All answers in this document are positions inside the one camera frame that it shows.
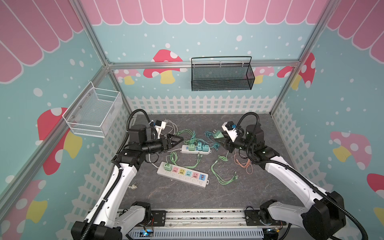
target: power strip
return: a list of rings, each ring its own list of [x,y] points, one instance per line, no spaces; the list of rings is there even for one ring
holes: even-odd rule
[[[209,183],[208,174],[206,173],[194,171],[192,169],[176,166],[169,163],[167,165],[166,164],[166,162],[162,162],[160,164],[159,169],[157,170],[157,174],[202,188],[205,188],[205,186]]]
[[[188,145],[183,145],[181,146],[181,153],[187,153],[187,154],[203,154],[203,155],[208,155],[212,152],[211,148],[209,147],[208,152],[203,152],[203,151],[198,151],[197,146],[195,146],[195,150],[190,151],[188,148]]]

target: gray tabletop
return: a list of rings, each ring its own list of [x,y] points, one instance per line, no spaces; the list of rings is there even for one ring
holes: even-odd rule
[[[207,141],[205,131],[213,132],[222,130],[221,125],[227,121],[237,123],[242,114],[162,114],[150,115],[149,118],[156,120],[169,119],[177,124],[179,131],[183,129],[191,129],[196,132],[197,138]],[[265,144],[272,147],[281,156],[291,164],[292,161],[287,150],[280,138],[280,135],[269,114],[260,114],[261,128],[264,130]],[[246,117],[241,126],[245,127],[254,124],[256,118],[254,116]],[[144,115],[138,115],[136,124],[147,124]],[[190,135],[184,133],[181,136],[184,139],[190,139]],[[204,155],[199,165],[194,169],[209,175],[209,184],[205,189],[186,184],[180,181],[171,180],[166,177],[157,175],[157,168],[149,163],[144,163],[131,184],[136,183],[137,189],[128,189],[120,208],[129,208],[135,201],[143,201],[151,204],[153,209],[160,208],[234,208],[253,206],[257,208],[263,202],[276,199],[282,203],[302,206],[300,200],[277,178],[262,170],[259,166],[253,165],[253,173],[247,174],[244,168],[235,164],[234,153],[228,154],[228,162],[218,161],[214,170],[224,180],[232,178],[236,171],[239,175],[238,179],[227,185],[221,185],[217,178],[210,170],[211,165],[217,160],[217,156],[225,156],[227,151],[223,147],[219,147],[218,151],[212,150],[209,155]],[[165,161],[168,153],[160,154],[157,166],[160,162]],[[179,166],[193,166],[196,164],[197,155],[182,154],[177,151]],[[152,155],[151,160],[155,160],[156,156]]]

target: mushroom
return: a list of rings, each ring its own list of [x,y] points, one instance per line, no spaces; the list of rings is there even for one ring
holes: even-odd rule
[[[357,166],[364,170],[368,167],[372,158],[371,144],[364,135],[348,132],[331,132],[333,142],[340,145],[333,149],[333,153],[341,162],[345,162],[348,157],[355,158]]]
[[[291,88],[297,91],[299,88],[299,83],[301,79],[303,79],[305,86],[309,88],[313,82],[315,67],[316,67],[315,57],[313,53],[310,53],[304,65],[301,67],[299,74],[293,80]],[[277,76],[279,78],[288,77],[289,74],[292,72],[292,69],[293,67],[287,66],[283,68],[281,71],[279,71],[277,73]]]
[[[384,209],[383,208],[379,208],[379,207],[375,207],[373,208],[373,211],[375,212],[377,218],[379,219],[379,221],[381,222],[381,224],[384,226]]]
[[[371,189],[380,197],[384,198],[384,176],[370,173],[367,176],[367,183]]]
[[[183,60],[174,52],[166,49],[159,50],[153,57],[151,62],[182,62]],[[172,71],[186,72],[186,68],[164,68],[164,69],[145,69],[144,76],[147,78],[153,78],[157,75],[161,75],[160,83],[172,84],[175,82],[175,78],[172,75]]]
[[[24,232],[26,219],[38,223],[48,207],[47,201],[34,201],[45,187],[46,180],[34,180],[29,183],[19,200],[1,223],[2,239],[20,240]]]
[[[275,70],[273,67],[256,67],[253,69],[253,73],[255,75],[254,84],[260,84],[263,82],[263,76],[272,77],[275,74]]]
[[[120,69],[114,71],[118,81],[122,83],[124,79],[125,85],[132,85],[135,81],[132,79],[132,76],[140,77],[140,73],[136,69]]]
[[[40,139],[39,141],[36,141],[37,145],[48,136],[57,122],[61,119],[61,114],[65,110],[66,108],[53,108],[40,115],[37,119],[37,130]],[[82,143],[82,137],[74,135],[68,129],[43,163],[45,174],[52,175],[59,169],[63,158],[63,150],[66,150],[71,158],[75,158],[80,151]]]

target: white picket fence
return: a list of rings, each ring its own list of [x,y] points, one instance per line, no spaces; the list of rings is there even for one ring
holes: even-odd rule
[[[276,101],[276,96],[269,98],[261,98],[258,96],[254,98],[238,98],[235,96],[231,98],[230,96],[223,98],[222,96],[215,98],[212,96],[208,98],[204,96],[203,98],[172,98],[165,97],[157,98],[150,97],[149,99],[142,97],[141,99],[134,97],[130,99],[127,97],[128,103],[132,110],[135,109],[144,109],[147,113],[151,114],[162,114],[162,113],[171,113],[171,114],[210,114],[210,113],[246,113],[246,112],[258,112],[258,113],[268,113],[271,111],[273,104]]]
[[[90,173],[84,175],[85,183],[79,187],[79,197],[72,200],[73,209],[71,213],[64,215],[66,224],[63,229],[56,232],[59,240],[71,240],[71,228],[76,221],[84,221],[84,217],[100,198],[105,185],[108,182],[108,175],[112,169],[111,159],[115,155],[126,132],[126,121],[128,113],[124,107],[116,116],[112,126],[99,145],[99,153],[94,154],[95,162],[90,164]]]
[[[326,173],[319,170],[320,162],[313,159],[314,152],[308,150],[310,144],[304,142],[304,135],[300,135],[300,127],[296,127],[296,121],[292,120],[286,103],[279,105],[273,119],[295,169],[311,182],[331,192],[333,185],[325,181]]]

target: power strip socket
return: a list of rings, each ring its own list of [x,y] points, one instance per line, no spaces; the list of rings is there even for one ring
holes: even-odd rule
[[[157,170],[157,174],[160,176],[168,177],[170,179],[185,182],[191,185],[205,188],[209,183],[208,174],[203,172],[194,171],[192,169],[176,166],[170,164],[172,167],[171,171],[165,169],[164,165],[166,162],[162,162]]]
[[[208,155],[212,152],[211,148],[209,147],[209,150],[207,152],[204,151],[198,151],[197,146],[195,146],[195,150],[190,151],[188,145],[181,146],[181,153],[187,153],[187,154],[203,154]]]

